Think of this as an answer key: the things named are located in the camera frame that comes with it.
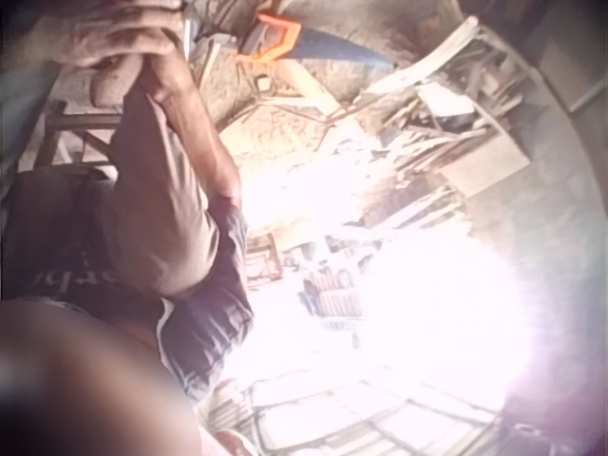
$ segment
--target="beige pants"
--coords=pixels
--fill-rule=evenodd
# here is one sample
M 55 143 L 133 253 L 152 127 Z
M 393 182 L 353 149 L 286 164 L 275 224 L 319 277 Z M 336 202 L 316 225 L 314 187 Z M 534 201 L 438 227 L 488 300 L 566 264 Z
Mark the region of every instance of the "beige pants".
M 124 103 L 111 143 L 118 179 L 100 182 L 97 207 L 104 244 L 119 278 L 145 292 L 177 296 L 209 273 L 218 228 L 177 136 L 161 109 L 138 88 Z M 75 164 L 19 175 L 9 224 L 9 250 L 37 261 L 57 220 L 68 218 L 78 193 L 74 181 L 90 168 Z

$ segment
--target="pants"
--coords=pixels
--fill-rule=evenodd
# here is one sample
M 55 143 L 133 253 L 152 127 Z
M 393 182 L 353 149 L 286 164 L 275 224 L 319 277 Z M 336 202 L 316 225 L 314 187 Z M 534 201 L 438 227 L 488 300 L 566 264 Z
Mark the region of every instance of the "pants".
M 52 75 L 34 76 L 30 87 L 18 86 L 25 94 L 17 92 L 17 98 L 27 98 L 29 89 L 35 92 L 25 104 L 10 98 L 14 88 L 0 88 L 3 221 L 9 218 L 3 267 L 8 268 L 11 258 L 36 261 L 44 253 L 56 220 L 74 207 L 73 181 L 86 172 L 85 165 L 74 164 L 16 175 L 16 162 L 52 87 Z M 5 81 L 2 75 L 0 83 Z M 144 293 L 187 294 L 213 265 L 218 228 L 206 212 L 206 197 L 179 139 L 162 110 L 138 87 L 124 100 L 109 158 L 118 179 L 100 183 L 98 219 L 113 269 L 121 281 Z

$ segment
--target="wooden board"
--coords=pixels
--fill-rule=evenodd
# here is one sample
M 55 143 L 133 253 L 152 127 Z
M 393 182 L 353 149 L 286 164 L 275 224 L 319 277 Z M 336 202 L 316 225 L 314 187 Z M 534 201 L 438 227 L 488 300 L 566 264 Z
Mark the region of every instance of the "wooden board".
M 440 173 L 465 197 L 512 176 L 530 164 L 521 149 L 505 135 L 498 135 L 477 150 L 445 165 Z

